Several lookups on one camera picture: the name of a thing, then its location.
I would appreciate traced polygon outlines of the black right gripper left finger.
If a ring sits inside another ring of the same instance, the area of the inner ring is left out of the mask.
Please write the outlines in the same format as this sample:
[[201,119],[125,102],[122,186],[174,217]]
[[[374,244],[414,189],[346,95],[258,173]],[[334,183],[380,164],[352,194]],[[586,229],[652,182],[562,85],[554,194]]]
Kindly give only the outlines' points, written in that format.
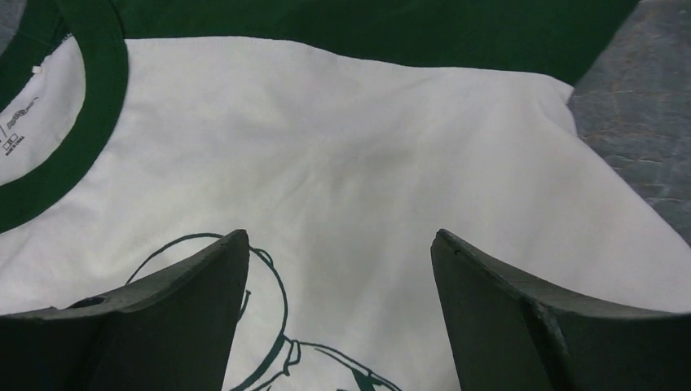
[[67,308],[1,318],[4,390],[219,390],[249,269],[237,230]]

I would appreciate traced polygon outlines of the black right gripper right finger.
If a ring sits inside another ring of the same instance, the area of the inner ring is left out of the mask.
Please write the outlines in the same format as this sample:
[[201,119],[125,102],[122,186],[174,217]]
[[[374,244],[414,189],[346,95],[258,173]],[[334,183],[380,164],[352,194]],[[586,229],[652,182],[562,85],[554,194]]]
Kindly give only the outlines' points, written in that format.
[[431,262],[463,390],[687,390],[690,317],[559,287],[440,230]]

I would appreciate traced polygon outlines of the white and green t-shirt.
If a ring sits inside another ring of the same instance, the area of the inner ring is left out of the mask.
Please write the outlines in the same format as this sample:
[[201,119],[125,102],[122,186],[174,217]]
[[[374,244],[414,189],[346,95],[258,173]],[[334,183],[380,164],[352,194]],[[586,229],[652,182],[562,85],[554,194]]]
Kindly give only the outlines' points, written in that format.
[[633,1],[29,1],[1,56],[1,318],[249,238],[219,390],[463,390],[450,231],[690,317],[690,248],[577,135]]

